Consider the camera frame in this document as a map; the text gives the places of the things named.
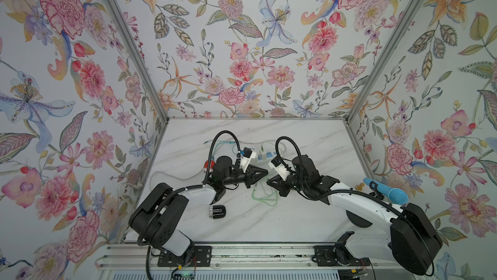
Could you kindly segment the red electric shaver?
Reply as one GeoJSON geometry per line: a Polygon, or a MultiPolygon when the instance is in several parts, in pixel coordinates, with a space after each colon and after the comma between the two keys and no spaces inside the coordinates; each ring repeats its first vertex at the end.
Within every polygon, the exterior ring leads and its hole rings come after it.
{"type": "Polygon", "coordinates": [[[207,160],[204,164],[204,172],[211,173],[216,163],[213,160],[207,160]]]}

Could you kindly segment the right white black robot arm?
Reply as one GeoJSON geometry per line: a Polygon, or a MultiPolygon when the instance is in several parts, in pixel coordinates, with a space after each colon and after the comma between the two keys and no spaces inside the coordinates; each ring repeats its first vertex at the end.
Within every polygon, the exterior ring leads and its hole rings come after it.
{"type": "Polygon", "coordinates": [[[358,228],[375,226],[381,231],[373,235],[346,232],[336,242],[337,246],[357,259],[395,261],[412,274],[435,275],[435,259],[443,242],[425,212],[409,202],[406,193],[371,179],[365,181],[372,193],[363,193],[339,179],[321,175],[312,159],[303,155],[290,137],[279,137],[274,146],[277,154],[269,167],[277,175],[267,183],[280,196],[286,197],[295,191],[307,201],[345,210],[349,221],[358,228]],[[279,153],[283,141],[294,147],[296,157],[293,160],[287,160],[279,153]]]}

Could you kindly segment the black electric shaver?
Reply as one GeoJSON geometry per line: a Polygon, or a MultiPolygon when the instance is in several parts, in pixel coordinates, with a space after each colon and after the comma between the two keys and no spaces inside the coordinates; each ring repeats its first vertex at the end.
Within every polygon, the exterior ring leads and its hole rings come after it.
{"type": "Polygon", "coordinates": [[[222,219],[226,216],[226,207],[224,205],[213,205],[209,209],[211,219],[222,219]]]}

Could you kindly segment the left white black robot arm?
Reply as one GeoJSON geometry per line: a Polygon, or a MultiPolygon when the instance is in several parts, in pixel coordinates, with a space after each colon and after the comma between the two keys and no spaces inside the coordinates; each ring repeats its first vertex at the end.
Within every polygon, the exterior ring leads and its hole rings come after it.
{"type": "Polygon", "coordinates": [[[129,227],[138,233],[137,244],[147,248],[146,275],[152,279],[150,256],[152,250],[159,250],[172,256],[175,269],[170,278],[176,278],[176,272],[195,261],[195,242],[177,229],[187,207],[211,206],[219,202],[230,185],[246,188],[258,183],[269,174],[267,169],[251,164],[258,155],[250,148],[241,148],[236,135],[224,130],[214,137],[205,162],[202,183],[173,189],[162,182],[151,190],[150,194],[136,208],[129,218],[129,227]],[[222,156],[214,159],[217,140],[222,135],[230,135],[237,147],[236,159],[222,156]]]}

